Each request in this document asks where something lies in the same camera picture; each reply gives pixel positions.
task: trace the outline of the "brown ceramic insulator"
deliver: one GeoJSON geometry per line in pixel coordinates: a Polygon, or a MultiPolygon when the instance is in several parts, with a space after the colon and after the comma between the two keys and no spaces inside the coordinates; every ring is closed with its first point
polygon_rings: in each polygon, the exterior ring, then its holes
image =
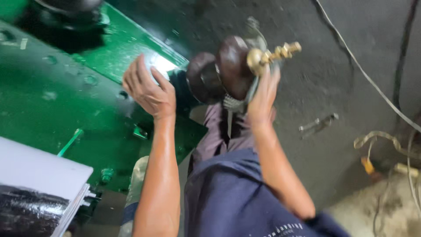
{"type": "Polygon", "coordinates": [[[219,46],[216,65],[220,80],[227,93],[237,100],[244,100],[253,83],[254,75],[247,66],[249,48],[239,36],[227,37],[219,46]]]}
{"type": "Polygon", "coordinates": [[[190,60],[186,79],[193,96],[202,103],[214,104],[224,98],[225,91],[215,70],[215,56],[201,52],[190,60]]]}

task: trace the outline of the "person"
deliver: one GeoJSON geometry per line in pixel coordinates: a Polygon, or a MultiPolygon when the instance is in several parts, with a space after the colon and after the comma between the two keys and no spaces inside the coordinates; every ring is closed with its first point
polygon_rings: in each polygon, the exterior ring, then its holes
{"type": "MultiPolygon", "coordinates": [[[[154,118],[154,137],[134,223],[134,237],[174,237],[179,231],[180,184],[174,148],[176,97],[154,67],[149,75],[140,55],[123,86],[154,118]]],[[[348,236],[332,218],[316,215],[312,199],[290,165],[272,126],[280,70],[266,66],[247,116],[210,105],[209,129],[192,152],[185,186],[186,237],[348,236]]]]}

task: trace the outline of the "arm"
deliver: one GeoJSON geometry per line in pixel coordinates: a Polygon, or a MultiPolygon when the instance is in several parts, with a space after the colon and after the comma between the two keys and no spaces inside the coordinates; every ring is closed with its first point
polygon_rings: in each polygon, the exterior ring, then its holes
{"type": "Polygon", "coordinates": [[[174,87],[156,69],[150,78],[144,56],[124,74],[123,86],[154,117],[154,137],[132,236],[177,236],[180,221],[180,182],[174,148],[176,97],[174,87]]]}
{"type": "Polygon", "coordinates": [[[270,75],[269,66],[260,78],[248,106],[248,119],[255,137],[263,180],[285,207],[301,219],[315,216],[312,199],[289,163],[272,126],[272,109],[280,81],[279,68],[270,75]]]}

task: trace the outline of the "grey pants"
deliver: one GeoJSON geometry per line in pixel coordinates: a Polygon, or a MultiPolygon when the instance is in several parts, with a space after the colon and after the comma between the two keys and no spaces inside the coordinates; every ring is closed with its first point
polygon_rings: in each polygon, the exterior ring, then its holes
{"type": "Polygon", "coordinates": [[[197,164],[214,156],[254,147],[254,138],[245,115],[233,114],[231,138],[228,136],[228,111],[221,103],[208,106],[203,125],[209,130],[192,152],[189,173],[197,164]]]}

